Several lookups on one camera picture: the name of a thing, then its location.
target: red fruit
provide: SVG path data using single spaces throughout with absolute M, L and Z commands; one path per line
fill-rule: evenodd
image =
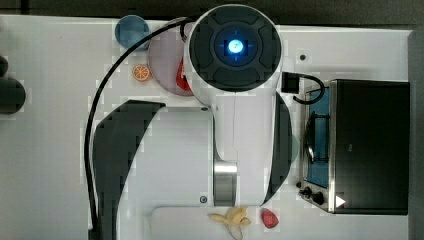
M 177 71 L 177 86 L 183 89 L 184 91 L 191 91 L 190 85 L 188 85 L 187 79 L 183 74 L 184 64 L 183 60 L 180 61 L 180 66 Z
M 266 208 L 262 210 L 261 218 L 266 228 L 274 228 L 279 223 L 277 216 Z

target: blue cup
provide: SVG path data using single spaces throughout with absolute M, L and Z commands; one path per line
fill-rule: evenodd
M 119 20 L 115 27 L 115 38 L 124 48 L 130 48 L 145 36 L 150 34 L 150 28 L 146 21 L 136 15 L 128 15 Z M 135 51 L 140 52 L 149 47 L 147 41 Z

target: blue light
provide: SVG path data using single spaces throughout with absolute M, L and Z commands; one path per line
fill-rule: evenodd
M 228 50 L 231 53 L 239 53 L 241 50 L 243 50 L 243 43 L 237 39 L 231 40 L 228 44 Z

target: small screw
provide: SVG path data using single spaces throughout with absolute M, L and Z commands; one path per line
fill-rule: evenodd
M 200 202 L 201 203 L 206 203 L 208 201 L 208 198 L 206 196 L 201 196 L 200 197 Z

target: white countertop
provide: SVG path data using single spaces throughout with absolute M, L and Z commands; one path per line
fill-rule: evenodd
M 114 38 L 116 22 L 0 15 L 0 55 L 9 61 L 8 75 L 21 81 L 27 91 L 20 112 L 0 115 L 1 239 L 87 239 L 83 134 L 96 87 L 125 51 Z M 148 23 L 154 30 L 165 22 Z M 279 27 L 285 57 L 292 59 L 296 72 L 323 80 L 407 81 L 410 31 Z M 305 61 L 299 60 L 301 54 L 307 56 Z M 154 80 L 134 80 L 131 70 L 147 63 L 146 56 L 147 52 L 133 53 L 119 67 L 104 91 L 96 119 L 129 98 L 162 101 L 168 106 L 200 105 L 195 97 L 168 93 Z M 299 139 L 302 122 L 296 116 L 300 107 L 290 110 Z M 298 163 L 292 165 L 290 184 L 299 177 Z M 244 230 L 245 239 L 408 239 L 407 216 L 327 214 L 300 199 L 289 184 L 282 186 L 267 207 L 278 213 L 280 225 L 265 230 L 252 208 L 253 224 Z M 158 209 L 154 221 L 155 215 L 170 216 L 160 222 L 172 226 L 172 216 L 181 211 Z M 187 216 L 181 226 L 203 215 Z M 160 231 L 163 238 L 174 239 L 184 239 L 183 233 Z

